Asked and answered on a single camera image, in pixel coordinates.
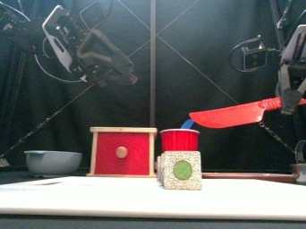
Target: cable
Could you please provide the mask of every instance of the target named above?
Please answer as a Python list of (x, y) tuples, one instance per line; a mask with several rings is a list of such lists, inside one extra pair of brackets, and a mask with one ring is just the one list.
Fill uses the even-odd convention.
[(18, 11), (16, 8), (13, 8), (12, 6), (9, 6), (8, 4), (4, 4), (2, 2), (0, 2), (0, 4), (4, 6), (4, 8), (8, 8), (12, 11), (14, 11), (18, 15), (21, 15), (27, 19), (27, 21), (29, 21), (28, 16), (21, 11)]

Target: metal pole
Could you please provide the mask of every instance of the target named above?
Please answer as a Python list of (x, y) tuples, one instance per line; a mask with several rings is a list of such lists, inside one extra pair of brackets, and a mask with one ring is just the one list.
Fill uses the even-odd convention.
[(155, 15), (155, 0), (151, 0), (151, 101), (149, 101), (149, 126), (155, 127), (155, 45), (156, 45), (156, 15)]

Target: black backdrop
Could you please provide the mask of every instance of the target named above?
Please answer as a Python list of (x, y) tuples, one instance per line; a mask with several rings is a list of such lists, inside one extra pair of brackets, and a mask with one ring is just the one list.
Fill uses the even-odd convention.
[[(17, 1), (2, 2), (18, 9)], [(25, 15), (33, 20), (45, 18), (56, 4), (71, 7), (71, 1), (64, 0), (21, 2)], [(6, 155), (9, 164), (24, 166), (23, 151), (44, 149), (81, 152), (81, 166), (89, 167), (89, 127), (151, 126), (157, 131), (179, 128), (192, 111), (274, 97), (276, 54), (268, 56), (267, 67), (258, 72), (236, 72), (228, 64), (232, 47), (256, 35), (262, 36), (267, 47), (278, 48), (271, 2), (156, 0), (153, 18), (149, 0), (113, 0), (111, 14), (99, 29), (131, 58), (139, 81), (133, 86), (91, 88)], [(287, 1), (275, 2), (282, 13)], [(292, 1), (282, 30), (284, 37), (304, 8), (303, 0)], [(156, 32), (153, 47), (151, 26)], [(88, 85), (63, 83), (47, 76), (35, 56), (24, 55), (5, 36), (0, 36), (0, 51), (0, 137), (4, 153)], [(75, 80), (55, 58), (39, 56), (39, 59), (53, 76)], [(292, 117), (280, 115), (279, 111), (264, 115), (266, 126), (292, 148), (303, 139), (303, 116), (302, 109)], [(227, 129), (195, 125), (194, 129), (200, 132), (203, 171), (288, 172), (294, 155), (258, 123)], [(160, 153), (157, 135), (155, 155)]]

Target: wooden knob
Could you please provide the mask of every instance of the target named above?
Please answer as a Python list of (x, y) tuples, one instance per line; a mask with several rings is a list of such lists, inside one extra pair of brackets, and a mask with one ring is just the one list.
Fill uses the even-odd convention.
[(128, 149), (125, 147), (117, 147), (116, 155), (119, 158), (124, 158), (128, 155)]

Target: wooden box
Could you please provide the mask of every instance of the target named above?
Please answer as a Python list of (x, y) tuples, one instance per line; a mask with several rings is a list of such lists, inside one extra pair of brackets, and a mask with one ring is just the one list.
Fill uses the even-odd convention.
[(89, 176), (155, 176), (155, 128), (92, 127)]

